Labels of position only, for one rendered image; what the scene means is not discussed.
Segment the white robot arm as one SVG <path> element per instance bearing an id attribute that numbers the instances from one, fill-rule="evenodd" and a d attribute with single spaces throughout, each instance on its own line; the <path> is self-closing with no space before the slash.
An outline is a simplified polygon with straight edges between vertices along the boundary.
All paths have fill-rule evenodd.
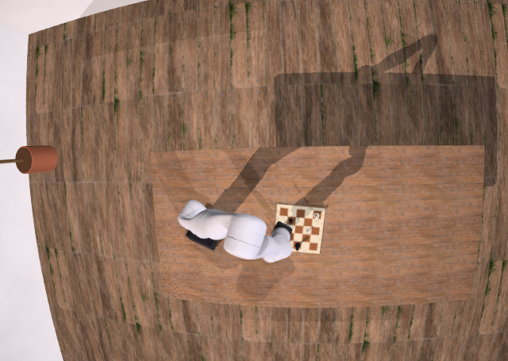
<path id="1" fill-rule="evenodd" d="M 263 257 L 266 262 L 273 263 L 292 253 L 287 234 L 275 232 L 272 237 L 265 235 L 265 222 L 253 215 L 207 209 L 201 202 L 191 199 L 180 212 L 178 221 L 185 229 L 197 230 L 199 238 L 225 238 L 224 249 L 242 259 Z"/>

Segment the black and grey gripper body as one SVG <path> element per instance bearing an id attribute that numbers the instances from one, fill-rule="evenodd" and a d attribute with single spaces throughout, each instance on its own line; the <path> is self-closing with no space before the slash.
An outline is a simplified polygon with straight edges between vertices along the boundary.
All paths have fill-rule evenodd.
<path id="1" fill-rule="evenodd" d="M 291 240 L 290 238 L 291 238 L 292 228 L 287 226 L 287 225 L 285 225 L 283 222 L 278 221 L 276 223 L 275 227 L 273 228 L 273 231 L 271 232 L 271 236 L 275 232 L 284 232 L 285 234 L 287 234 L 289 241 Z"/>

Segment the chessboard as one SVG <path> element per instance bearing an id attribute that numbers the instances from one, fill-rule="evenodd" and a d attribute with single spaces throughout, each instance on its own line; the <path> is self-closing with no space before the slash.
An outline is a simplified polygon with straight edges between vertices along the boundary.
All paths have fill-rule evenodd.
<path id="1" fill-rule="evenodd" d="M 319 213 L 318 220 L 315 220 L 315 213 Z M 325 208 L 277 204 L 275 224 L 281 221 L 293 227 L 290 241 L 293 252 L 320 254 L 324 217 Z M 292 223 L 290 219 L 293 219 Z M 308 234 L 307 229 L 310 230 Z M 298 251 L 295 250 L 296 243 L 300 243 Z"/>

